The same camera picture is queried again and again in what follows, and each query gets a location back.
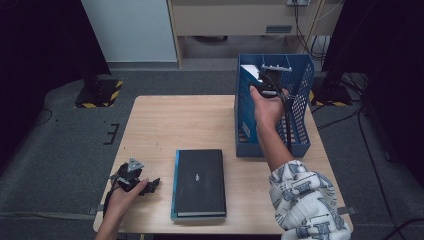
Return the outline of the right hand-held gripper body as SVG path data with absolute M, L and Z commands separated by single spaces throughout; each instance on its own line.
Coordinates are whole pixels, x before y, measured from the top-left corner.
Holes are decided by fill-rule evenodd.
M 264 98 L 280 97 L 286 99 L 288 94 L 283 91 L 284 86 L 281 80 L 284 73 L 291 71 L 291 68 L 279 65 L 262 65 L 259 71 L 261 83 L 257 86 L 259 94 Z

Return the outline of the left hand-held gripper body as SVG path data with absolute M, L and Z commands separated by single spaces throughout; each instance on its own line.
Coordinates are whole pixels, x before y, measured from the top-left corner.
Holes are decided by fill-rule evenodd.
M 117 183 L 125 192 L 129 192 L 140 182 L 139 176 L 143 167 L 142 163 L 130 157 L 110 179 Z

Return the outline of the plain blue book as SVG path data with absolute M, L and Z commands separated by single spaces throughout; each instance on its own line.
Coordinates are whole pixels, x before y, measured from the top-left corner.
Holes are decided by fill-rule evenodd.
M 239 67 L 238 110 L 241 130 L 249 143 L 257 142 L 254 103 L 250 96 L 250 86 L 260 85 L 261 83 L 259 69 L 256 65 L 241 65 Z

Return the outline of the blue file rack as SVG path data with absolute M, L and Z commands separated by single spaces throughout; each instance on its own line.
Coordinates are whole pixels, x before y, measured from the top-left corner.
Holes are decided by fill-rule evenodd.
M 260 71 L 262 65 L 283 66 L 292 71 L 282 76 L 283 90 L 288 91 L 285 100 L 286 114 L 276 125 L 276 130 L 284 141 L 289 141 L 289 149 L 293 156 L 302 157 L 310 147 L 310 140 L 305 126 L 306 107 L 314 80 L 314 64 L 307 54 L 241 54 L 238 57 L 236 80 L 236 98 L 234 103 L 235 146 L 238 157 L 261 157 L 263 155 L 256 143 L 249 143 L 241 130 L 238 104 L 239 67 L 256 65 Z

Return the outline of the person's right hand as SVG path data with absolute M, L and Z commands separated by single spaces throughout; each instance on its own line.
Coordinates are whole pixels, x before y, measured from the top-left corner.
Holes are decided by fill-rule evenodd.
M 284 106 L 280 98 L 264 98 L 258 90 L 251 86 L 250 96 L 254 102 L 254 117 L 257 127 L 272 127 L 281 120 L 284 115 Z

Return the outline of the person's left hand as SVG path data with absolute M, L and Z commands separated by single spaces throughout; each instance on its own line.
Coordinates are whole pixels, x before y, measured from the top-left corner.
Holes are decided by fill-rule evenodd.
M 119 223 L 147 183 L 148 178 L 145 178 L 129 192 L 125 192 L 119 185 L 114 184 L 104 215 L 104 221 Z

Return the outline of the striped black stand base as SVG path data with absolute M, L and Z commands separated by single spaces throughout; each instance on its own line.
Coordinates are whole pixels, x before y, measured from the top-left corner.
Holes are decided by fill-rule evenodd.
M 309 99 L 314 106 L 349 106 L 352 104 L 352 98 L 346 87 L 327 77 L 314 78 Z
M 74 106 L 76 108 L 111 107 L 118 97 L 123 82 L 121 80 L 100 80 L 100 88 L 90 91 L 83 86 L 78 94 Z

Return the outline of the beige cabinet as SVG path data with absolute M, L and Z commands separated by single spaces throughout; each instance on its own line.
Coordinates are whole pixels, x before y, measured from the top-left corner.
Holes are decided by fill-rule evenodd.
M 333 34 L 346 0 L 167 0 L 177 63 L 189 37 L 282 36 L 291 53 Z

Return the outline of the person's right patterned sleeve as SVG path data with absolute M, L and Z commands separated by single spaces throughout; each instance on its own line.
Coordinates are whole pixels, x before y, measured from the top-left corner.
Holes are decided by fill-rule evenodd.
M 269 176 L 275 221 L 284 230 L 281 240 L 351 240 L 351 229 L 337 211 L 332 182 L 289 161 Z

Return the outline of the black curtain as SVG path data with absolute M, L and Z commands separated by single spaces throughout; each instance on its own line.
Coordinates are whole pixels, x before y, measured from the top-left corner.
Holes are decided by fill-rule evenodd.
M 82 0 L 0 0 L 0 170 L 11 162 L 46 94 L 109 68 Z
M 368 77 L 365 103 L 389 158 L 424 187 L 424 0 L 345 0 L 323 70 Z

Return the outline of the white panel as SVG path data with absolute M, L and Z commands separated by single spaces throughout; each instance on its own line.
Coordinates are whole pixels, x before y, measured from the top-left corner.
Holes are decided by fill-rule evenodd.
M 176 62 L 167 0 L 82 0 L 107 62 Z

